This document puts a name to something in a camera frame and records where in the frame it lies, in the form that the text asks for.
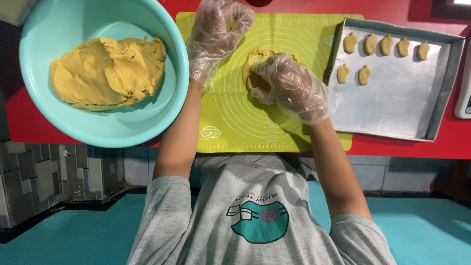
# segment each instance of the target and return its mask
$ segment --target kitchen scale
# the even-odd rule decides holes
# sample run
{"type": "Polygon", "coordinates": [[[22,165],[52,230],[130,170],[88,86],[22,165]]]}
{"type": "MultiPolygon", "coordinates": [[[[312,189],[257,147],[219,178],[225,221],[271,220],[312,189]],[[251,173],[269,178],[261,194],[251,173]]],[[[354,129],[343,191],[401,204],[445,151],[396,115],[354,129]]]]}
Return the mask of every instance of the kitchen scale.
{"type": "Polygon", "coordinates": [[[460,119],[471,119],[471,45],[469,43],[466,50],[460,96],[455,106],[455,116],[460,119]]]}

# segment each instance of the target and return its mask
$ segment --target t-shirt sleeve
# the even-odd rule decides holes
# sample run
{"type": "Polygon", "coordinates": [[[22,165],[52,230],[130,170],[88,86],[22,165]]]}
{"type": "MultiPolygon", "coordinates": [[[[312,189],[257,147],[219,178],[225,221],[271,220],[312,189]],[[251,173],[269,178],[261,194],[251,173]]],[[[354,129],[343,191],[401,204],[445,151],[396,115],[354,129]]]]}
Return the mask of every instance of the t-shirt sleeve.
{"type": "Polygon", "coordinates": [[[128,264],[164,263],[187,230],[190,217],[187,179],[164,176],[152,181],[128,264]]]}
{"type": "Polygon", "coordinates": [[[330,237],[350,264],[396,264],[380,228],[362,216],[337,216],[332,220],[330,237]]]}

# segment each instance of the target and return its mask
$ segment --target plastic glove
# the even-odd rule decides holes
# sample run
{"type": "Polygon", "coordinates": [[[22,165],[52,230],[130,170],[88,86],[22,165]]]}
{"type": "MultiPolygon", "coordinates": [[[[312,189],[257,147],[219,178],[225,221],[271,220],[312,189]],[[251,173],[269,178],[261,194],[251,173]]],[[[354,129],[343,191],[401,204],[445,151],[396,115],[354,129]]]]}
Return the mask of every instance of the plastic glove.
{"type": "Polygon", "coordinates": [[[252,26],[255,13],[250,7],[232,0],[203,0],[196,11],[195,24],[186,46],[190,78],[208,91],[218,63],[231,53],[252,26]],[[228,30],[232,21],[235,25],[228,30]]]}
{"type": "Polygon", "coordinates": [[[284,52],[252,65],[252,71],[270,84],[270,92],[251,90],[262,104],[277,104],[285,114],[313,125],[330,116],[338,107],[337,94],[327,88],[303,64],[284,52]]]}

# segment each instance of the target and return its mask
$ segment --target gray t-shirt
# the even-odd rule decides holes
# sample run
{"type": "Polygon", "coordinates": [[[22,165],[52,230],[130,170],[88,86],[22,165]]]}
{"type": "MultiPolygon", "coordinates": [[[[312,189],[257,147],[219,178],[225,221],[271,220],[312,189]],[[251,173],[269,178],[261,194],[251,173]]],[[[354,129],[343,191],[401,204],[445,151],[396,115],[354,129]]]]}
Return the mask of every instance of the gray t-shirt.
{"type": "Polygon", "coordinates": [[[273,153],[227,155],[200,166],[193,212],[187,179],[150,183],[128,264],[396,264],[372,221],[342,214],[328,234],[308,185],[273,153]]]}

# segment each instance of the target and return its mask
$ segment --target red countertop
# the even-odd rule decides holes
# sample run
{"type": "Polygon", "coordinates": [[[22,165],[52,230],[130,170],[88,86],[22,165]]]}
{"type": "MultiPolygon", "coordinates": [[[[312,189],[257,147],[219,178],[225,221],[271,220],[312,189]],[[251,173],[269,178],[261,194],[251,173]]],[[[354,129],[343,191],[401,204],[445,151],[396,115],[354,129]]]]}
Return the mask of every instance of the red countertop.
{"type": "MultiPolygon", "coordinates": [[[[432,18],[432,0],[247,0],[255,12],[264,13],[336,13],[362,14],[365,19],[380,20],[396,25],[432,30],[441,33],[467,36],[470,21],[432,18]]],[[[181,11],[195,12],[199,0],[159,0],[175,18],[181,11]]],[[[0,84],[4,90],[8,123],[12,141],[39,143],[74,143],[55,128],[39,112],[24,87],[18,62],[18,43],[21,29],[0,24],[0,84]]],[[[453,116],[453,107],[461,87],[463,60],[457,81],[451,94],[441,127],[434,142],[392,140],[366,135],[353,135],[353,155],[377,155],[398,157],[436,157],[471,159],[471,120],[453,116]]],[[[160,136],[144,143],[158,146],[160,136]]]]}

